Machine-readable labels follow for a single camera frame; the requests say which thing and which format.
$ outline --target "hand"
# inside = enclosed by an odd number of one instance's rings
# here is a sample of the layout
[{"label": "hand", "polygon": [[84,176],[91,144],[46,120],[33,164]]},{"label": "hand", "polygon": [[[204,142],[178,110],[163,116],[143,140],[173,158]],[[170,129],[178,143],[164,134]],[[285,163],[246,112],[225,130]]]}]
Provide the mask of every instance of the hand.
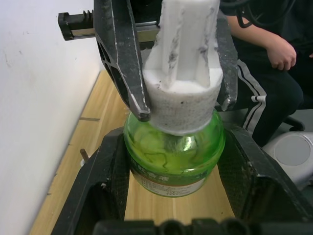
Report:
[{"label": "hand", "polygon": [[279,70],[290,70],[296,63],[297,53],[285,39],[275,35],[266,47],[272,67]]}]

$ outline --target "white wall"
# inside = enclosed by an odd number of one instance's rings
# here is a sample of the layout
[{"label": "white wall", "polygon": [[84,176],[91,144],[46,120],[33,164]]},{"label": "white wall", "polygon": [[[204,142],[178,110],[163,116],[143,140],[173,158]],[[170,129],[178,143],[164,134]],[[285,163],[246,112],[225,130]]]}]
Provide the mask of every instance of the white wall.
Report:
[{"label": "white wall", "polygon": [[65,42],[59,12],[93,0],[0,1],[0,235],[26,234],[100,70],[95,39]]}]

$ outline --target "foam pad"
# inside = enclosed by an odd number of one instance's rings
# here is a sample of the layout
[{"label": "foam pad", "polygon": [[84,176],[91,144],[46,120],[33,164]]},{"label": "foam pad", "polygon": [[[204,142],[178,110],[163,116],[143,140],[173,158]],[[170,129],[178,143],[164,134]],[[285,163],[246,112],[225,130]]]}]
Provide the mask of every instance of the foam pad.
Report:
[{"label": "foam pad", "polygon": [[219,0],[163,0],[160,32],[143,69],[155,128],[185,135],[210,122],[223,78],[218,10]]}]

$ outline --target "bottle label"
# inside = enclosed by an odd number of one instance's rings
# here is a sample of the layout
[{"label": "bottle label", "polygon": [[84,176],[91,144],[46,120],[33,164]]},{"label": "bottle label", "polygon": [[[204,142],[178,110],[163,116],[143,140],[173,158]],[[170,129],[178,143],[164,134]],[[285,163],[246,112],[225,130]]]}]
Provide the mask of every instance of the bottle label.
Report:
[{"label": "bottle label", "polygon": [[134,175],[134,177],[142,186],[144,186],[149,191],[168,197],[182,197],[189,195],[197,191],[202,186],[205,180],[201,179],[196,183],[185,186],[168,186],[148,180],[139,174]]},{"label": "bottle label", "polygon": [[208,170],[198,175],[157,174],[143,168],[131,157],[134,178],[149,191],[167,197],[181,197],[197,191],[210,173]]}]

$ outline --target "white stripe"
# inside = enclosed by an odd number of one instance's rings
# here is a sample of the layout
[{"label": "white stripe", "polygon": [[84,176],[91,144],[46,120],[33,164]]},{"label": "white stripe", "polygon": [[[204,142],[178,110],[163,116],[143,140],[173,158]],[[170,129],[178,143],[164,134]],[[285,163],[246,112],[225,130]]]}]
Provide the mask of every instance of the white stripe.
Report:
[{"label": "white stripe", "polygon": [[[250,85],[250,83],[248,83],[248,82],[242,77],[242,75],[241,75],[241,70],[240,70],[239,67],[237,68],[237,70],[238,70],[238,77],[239,77],[239,79],[242,80],[242,81],[250,88],[250,90],[251,90],[251,91],[253,92],[253,94],[254,94],[254,97],[257,97],[257,96],[258,96],[258,93],[257,93],[256,90]],[[248,125],[248,122],[249,122],[249,120],[250,120],[250,118],[251,118],[251,115],[253,114],[253,112],[255,111],[255,109],[256,109],[257,107],[258,107],[258,104],[255,104],[255,106],[250,110],[250,113],[247,115],[246,120],[245,120],[244,125],[243,125],[243,128],[244,128],[244,129],[246,129],[246,126]]]},{"label": "white stripe", "polygon": [[248,85],[248,87],[252,90],[253,94],[256,96],[256,100],[258,100],[258,103],[251,109],[251,111],[247,115],[247,118],[243,126],[252,135],[266,107],[267,94],[264,91],[264,89],[261,87],[261,85],[258,83],[258,81],[255,80],[255,78],[251,75],[247,65],[241,60],[238,60],[238,65],[241,67],[243,71],[243,77],[241,76],[241,72],[238,71],[239,78]]}]

